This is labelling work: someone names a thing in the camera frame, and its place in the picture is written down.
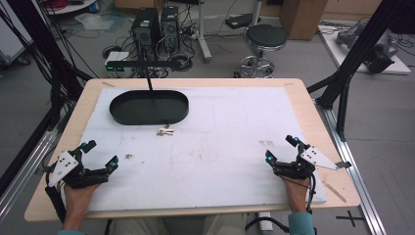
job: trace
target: cardboard box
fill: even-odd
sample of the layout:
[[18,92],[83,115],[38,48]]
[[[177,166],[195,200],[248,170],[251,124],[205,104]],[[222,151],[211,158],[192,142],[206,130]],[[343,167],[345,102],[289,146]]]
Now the cardboard box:
[[280,22],[289,39],[311,40],[328,0],[288,0],[280,12]]
[[115,7],[121,9],[157,8],[160,12],[164,0],[115,0]]

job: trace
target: computer tower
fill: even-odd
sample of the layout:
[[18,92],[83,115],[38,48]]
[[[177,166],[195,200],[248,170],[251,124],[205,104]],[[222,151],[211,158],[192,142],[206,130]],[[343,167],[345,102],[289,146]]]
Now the computer tower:
[[161,12],[161,31],[164,39],[164,51],[180,51],[179,9],[175,6],[164,6]]
[[157,8],[140,8],[131,31],[136,45],[141,46],[139,52],[145,54],[145,60],[157,61],[162,49],[161,27]]

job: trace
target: leg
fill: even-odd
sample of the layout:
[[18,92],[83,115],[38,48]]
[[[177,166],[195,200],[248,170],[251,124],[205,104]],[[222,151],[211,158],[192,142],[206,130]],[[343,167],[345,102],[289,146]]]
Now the leg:
[[204,235],[245,235],[245,213],[208,215]]
[[129,218],[114,221],[113,235],[168,235],[161,218]]

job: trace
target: electronic equipment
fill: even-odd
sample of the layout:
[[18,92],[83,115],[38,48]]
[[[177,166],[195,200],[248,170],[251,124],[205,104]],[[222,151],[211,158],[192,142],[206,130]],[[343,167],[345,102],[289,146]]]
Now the electronic equipment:
[[94,184],[106,183],[110,175],[118,168],[118,157],[113,156],[104,168],[90,170],[82,164],[82,152],[87,154],[97,144],[94,140],[82,143],[74,150],[63,151],[57,161],[46,170],[46,193],[52,201],[58,218],[61,222],[65,221],[66,207],[61,196],[61,186],[59,182],[65,183],[73,189],[85,188]]
[[128,52],[115,51],[110,53],[107,60],[105,61],[105,67],[110,78],[126,77],[127,74],[130,74],[131,68],[108,66],[109,61],[126,61],[126,59],[128,58],[128,54]]
[[243,26],[249,26],[253,20],[253,14],[243,14],[239,17],[229,18],[225,20],[226,25],[232,29],[236,29]]
[[[336,43],[339,45],[344,44],[348,49],[350,49],[366,25],[367,23],[357,23],[347,31],[339,32],[336,38]],[[396,53],[397,40],[384,33],[369,55],[365,58],[363,64],[370,72],[380,73],[394,63],[394,61],[391,60],[391,57],[393,57]]]
[[180,51],[179,9],[164,6],[161,11],[161,30],[164,36],[164,52]]
[[265,161],[271,165],[275,175],[287,176],[294,179],[306,179],[313,173],[316,165],[333,170],[351,166],[349,162],[339,162],[334,164],[317,148],[302,143],[298,137],[287,135],[286,140],[293,147],[297,147],[298,149],[298,154],[294,162],[278,162],[277,158],[269,150],[265,153]]
[[161,52],[161,27],[157,8],[140,8],[131,31],[138,60],[157,61]]

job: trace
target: metal frame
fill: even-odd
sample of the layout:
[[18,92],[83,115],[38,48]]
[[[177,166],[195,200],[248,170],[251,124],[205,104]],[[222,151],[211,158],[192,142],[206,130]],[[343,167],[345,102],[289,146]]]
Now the metal frame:
[[379,41],[379,38],[381,38],[389,25],[391,25],[401,13],[406,1],[408,0],[383,0],[369,23],[351,47],[339,69],[331,76],[307,87],[308,93],[312,93],[327,86],[323,95],[316,99],[317,104],[326,110],[331,110],[333,108],[333,103],[340,96],[336,129],[342,141],[346,141],[346,107],[351,79],[360,65],[366,60],[367,56],[372,52],[374,46]]
[[351,178],[354,186],[356,187],[357,193],[360,196],[360,207],[363,211],[363,214],[366,218],[367,225],[374,235],[386,235],[384,225],[378,215],[378,212],[375,209],[375,205],[370,198],[369,192],[366,189],[366,185],[360,175],[359,169],[357,168],[356,162],[354,161],[353,155],[351,154],[350,148],[347,145],[347,142],[344,142],[337,132],[336,125],[336,115],[333,110],[324,110],[321,109],[326,118],[327,124],[331,130],[332,139],[336,144],[336,147],[339,151],[339,154],[344,162],[350,162],[352,167],[347,169],[347,173]]
[[31,176],[37,170],[39,164],[43,161],[45,155],[51,149],[52,144],[55,142],[58,136],[58,129],[55,127],[51,131],[46,131],[35,149],[31,152],[31,155],[16,174],[13,181],[10,183],[3,196],[0,198],[0,225],[6,218],[13,204],[19,198],[23,189],[27,185]]

